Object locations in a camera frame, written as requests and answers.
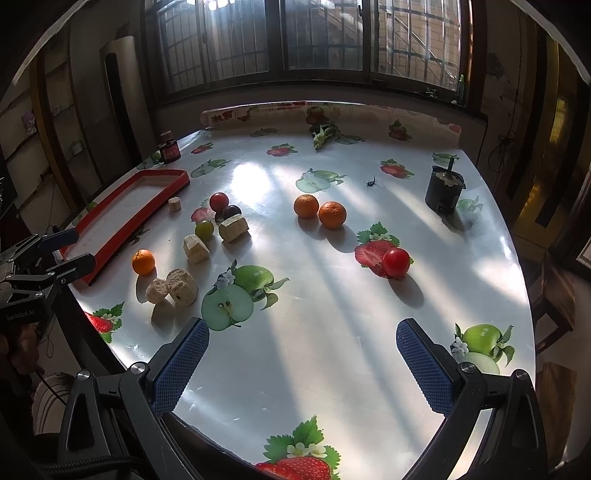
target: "tangerine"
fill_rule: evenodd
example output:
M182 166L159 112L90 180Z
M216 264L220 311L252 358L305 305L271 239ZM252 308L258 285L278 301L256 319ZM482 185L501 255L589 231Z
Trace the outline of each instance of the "tangerine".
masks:
M318 217L322 225L330 230L340 227L347 219L347 210L339 202L326 202L320 207Z
M311 218L318 213L318 200L313 195L300 195L294 202L294 211L298 217Z
M138 250L131 259L131 266L138 275L146 276L156 266L156 260L150 250Z

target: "window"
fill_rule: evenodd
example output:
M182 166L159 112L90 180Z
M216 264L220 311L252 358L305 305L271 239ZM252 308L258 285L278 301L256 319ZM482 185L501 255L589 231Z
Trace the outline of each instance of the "window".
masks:
M377 0L372 6L372 72L457 89L459 0Z
M435 87L451 101L465 69L462 11L470 0L146 1L160 46L162 68L153 74L163 77L161 98L324 79Z

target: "red tomato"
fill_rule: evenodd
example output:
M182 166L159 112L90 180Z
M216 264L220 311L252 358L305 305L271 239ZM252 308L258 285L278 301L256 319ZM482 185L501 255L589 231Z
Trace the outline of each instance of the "red tomato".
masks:
M225 193L222 192L214 193L209 199L209 206L216 213L223 212L224 208L226 208L229 204L230 199Z
M390 277L401 278L410 268L410 255L402 248L388 250L382 258L382 267Z

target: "jar lid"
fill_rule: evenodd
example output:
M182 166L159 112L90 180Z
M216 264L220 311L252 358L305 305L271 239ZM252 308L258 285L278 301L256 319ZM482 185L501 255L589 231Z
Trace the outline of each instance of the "jar lid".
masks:
M171 140L174 140L174 137L173 133L170 130L160 134L160 141L162 143L170 142Z

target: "red tray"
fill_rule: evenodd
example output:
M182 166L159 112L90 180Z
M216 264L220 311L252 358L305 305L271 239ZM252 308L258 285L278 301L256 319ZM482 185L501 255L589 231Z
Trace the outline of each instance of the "red tray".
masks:
M140 170L80 220L75 227L80 239L76 244L62 248L62 256L67 260L87 252L93 254L96 268L82 278L90 284L125 241L189 183L189 175L184 170ZM104 225L105 221L108 225L99 228L98 225ZM117 227L118 230L109 237Z

